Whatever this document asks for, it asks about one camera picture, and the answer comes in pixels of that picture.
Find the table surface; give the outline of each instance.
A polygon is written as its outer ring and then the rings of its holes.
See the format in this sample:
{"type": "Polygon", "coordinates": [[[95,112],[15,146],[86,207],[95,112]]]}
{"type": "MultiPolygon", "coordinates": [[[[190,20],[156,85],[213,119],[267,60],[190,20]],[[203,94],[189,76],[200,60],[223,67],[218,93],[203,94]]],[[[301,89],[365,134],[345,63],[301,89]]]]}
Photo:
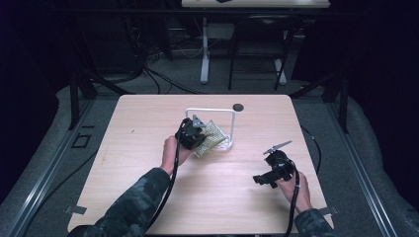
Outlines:
{"type": "Polygon", "coordinates": [[[182,0],[183,7],[193,8],[328,8],[328,0],[231,0],[219,3],[216,0],[182,0]]]}
{"type": "MultiPolygon", "coordinates": [[[[137,179],[161,163],[164,139],[174,134],[185,109],[228,109],[235,113],[229,151],[195,155],[179,168],[175,187],[148,234],[284,233],[290,203],[279,188],[255,184],[270,171],[262,153],[291,140],[282,150],[308,178],[313,206],[326,206],[290,97],[284,95],[129,95],[116,106],[68,230],[94,224],[137,179]]],[[[231,113],[193,112],[230,133],[231,113]]],[[[333,226],[330,217],[327,221],[333,226]]]]}

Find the hand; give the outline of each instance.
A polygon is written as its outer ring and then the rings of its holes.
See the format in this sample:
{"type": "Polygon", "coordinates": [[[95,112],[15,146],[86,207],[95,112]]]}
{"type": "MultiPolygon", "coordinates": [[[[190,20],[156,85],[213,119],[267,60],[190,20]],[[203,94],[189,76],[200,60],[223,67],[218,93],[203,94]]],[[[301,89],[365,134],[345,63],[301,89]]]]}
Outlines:
{"type": "MultiPolygon", "coordinates": [[[[296,198],[295,209],[298,213],[302,213],[305,210],[312,209],[310,201],[310,190],[308,189],[307,177],[302,173],[299,173],[299,192],[298,197],[296,198]]],[[[295,175],[288,180],[284,181],[283,179],[276,180],[275,183],[281,188],[284,193],[284,196],[289,202],[293,199],[293,189],[295,188],[295,175]]]]}
{"type": "MultiPolygon", "coordinates": [[[[169,176],[173,173],[177,144],[178,140],[174,135],[169,136],[164,141],[160,168],[169,176]]],[[[194,153],[194,151],[188,150],[181,145],[179,148],[179,166],[181,166],[192,153],[194,153]]]]}

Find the black round object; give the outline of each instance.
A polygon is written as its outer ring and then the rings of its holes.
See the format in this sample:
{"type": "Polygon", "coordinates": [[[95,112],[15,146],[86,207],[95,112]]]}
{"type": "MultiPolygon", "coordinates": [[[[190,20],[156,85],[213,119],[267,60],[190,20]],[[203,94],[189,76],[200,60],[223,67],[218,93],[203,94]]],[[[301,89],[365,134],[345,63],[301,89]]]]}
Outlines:
{"type": "Polygon", "coordinates": [[[237,111],[237,112],[241,112],[241,111],[243,111],[243,110],[244,110],[244,107],[243,107],[243,105],[241,105],[241,104],[234,104],[234,105],[233,105],[233,109],[234,109],[235,111],[237,111]]]}

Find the camouflage jacket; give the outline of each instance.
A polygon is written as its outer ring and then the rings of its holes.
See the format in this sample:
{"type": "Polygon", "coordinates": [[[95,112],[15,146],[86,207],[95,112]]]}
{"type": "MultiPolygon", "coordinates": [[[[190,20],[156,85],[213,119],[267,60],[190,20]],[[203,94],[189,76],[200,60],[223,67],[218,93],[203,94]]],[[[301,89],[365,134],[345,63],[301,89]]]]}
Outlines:
{"type": "MultiPolygon", "coordinates": [[[[153,168],[123,193],[95,225],[74,228],[68,236],[144,236],[170,183],[160,168],[153,168]]],[[[295,218],[301,237],[334,236],[332,228],[317,209],[295,218]]]]}

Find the cable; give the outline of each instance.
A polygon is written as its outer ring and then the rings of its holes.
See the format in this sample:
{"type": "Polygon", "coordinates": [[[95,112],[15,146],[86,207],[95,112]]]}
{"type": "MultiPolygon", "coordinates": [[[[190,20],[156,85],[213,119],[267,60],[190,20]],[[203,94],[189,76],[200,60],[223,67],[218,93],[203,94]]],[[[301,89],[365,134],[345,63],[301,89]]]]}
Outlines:
{"type": "Polygon", "coordinates": [[[296,198],[298,197],[299,192],[299,172],[296,169],[295,163],[292,160],[287,160],[292,166],[295,175],[295,188],[293,189],[293,198],[291,200],[291,207],[290,207],[290,219],[289,219],[289,226],[287,228],[287,232],[285,233],[285,237],[290,236],[291,231],[293,230],[293,213],[295,210],[296,198]]]}
{"type": "Polygon", "coordinates": [[[317,143],[317,140],[314,138],[314,136],[302,125],[300,125],[301,129],[304,130],[311,138],[311,140],[314,141],[315,146],[317,147],[317,152],[318,152],[318,164],[317,164],[317,168],[315,169],[315,174],[318,175],[318,171],[320,170],[320,165],[321,165],[321,150],[320,150],[320,146],[317,143]]]}
{"type": "Polygon", "coordinates": [[[37,208],[37,210],[35,211],[35,213],[34,213],[34,215],[31,217],[31,219],[30,219],[30,221],[29,221],[29,223],[28,223],[28,225],[27,225],[27,227],[26,227],[26,229],[25,229],[25,232],[24,232],[24,234],[23,234],[23,236],[25,236],[26,234],[27,234],[27,232],[28,232],[28,230],[29,230],[29,227],[31,227],[31,224],[32,224],[32,222],[34,221],[34,219],[35,219],[35,217],[37,216],[37,214],[38,214],[38,212],[40,212],[40,210],[41,210],[41,208],[43,207],[43,205],[52,197],[52,195],[53,194],[55,194],[55,192],[59,189],[59,188],[61,188],[61,186],[65,183],[65,182],[67,182],[75,173],[77,173],[81,168],[83,168],[86,164],[87,164],[87,162],[89,162],[97,153],[98,153],[98,151],[99,151],[99,149],[98,150],[96,150],[95,152],[93,152],[93,154],[92,155],[90,155],[90,157],[87,159],[87,160],[85,160],[79,167],[77,167],[73,172],[71,172],[63,181],[61,181],[61,183],[59,183],[56,187],[55,187],[55,189],[53,189],[50,193],[49,193],[49,195],[48,196],[46,196],[44,199],[43,199],[43,201],[41,202],[41,204],[38,206],[38,208],[37,208]]]}
{"type": "Polygon", "coordinates": [[[150,78],[154,81],[154,83],[157,86],[157,95],[160,95],[160,85],[158,84],[156,79],[154,79],[154,77],[148,72],[148,70],[146,68],[144,68],[144,71],[147,72],[147,75],[150,76],[150,78]]]}
{"type": "Polygon", "coordinates": [[[170,84],[174,85],[175,87],[177,87],[177,88],[179,88],[179,89],[181,89],[183,91],[186,91],[186,92],[189,92],[189,93],[192,93],[192,94],[205,94],[204,92],[195,91],[193,89],[190,89],[190,88],[188,88],[188,87],[186,87],[186,86],[184,86],[184,85],[182,85],[182,84],[180,84],[180,83],[178,83],[178,82],[170,79],[169,77],[167,77],[167,76],[165,76],[165,75],[163,75],[161,73],[158,73],[158,72],[150,69],[149,67],[147,67],[145,65],[144,65],[144,70],[146,70],[148,73],[152,73],[152,74],[160,77],[161,79],[169,82],[170,84]]]}
{"type": "Polygon", "coordinates": [[[163,209],[164,205],[166,204],[167,199],[170,196],[170,193],[172,193],[173,186],[175,185],[176,180],[176,174],[178,173],[178,167],[179,167],[179,150],[181,147],[181,143],[179,142],[181,136],[181,132],[178,132],[178,136],[176,137],[177,144],[176,144],[176,155],[175,155],[175,163],[173,167],[173,173],[172,173],[172,179],[170,180],[169,188],[167,188],[167,192],[164,195],[163,200],[161,201],[157,211],[154,213],[153,218],[150,221],[150,224],[148,225],[148,229],[154,224],[154,221],[157,219],[157,217],[160,215],[161,210],[163,209]]]}

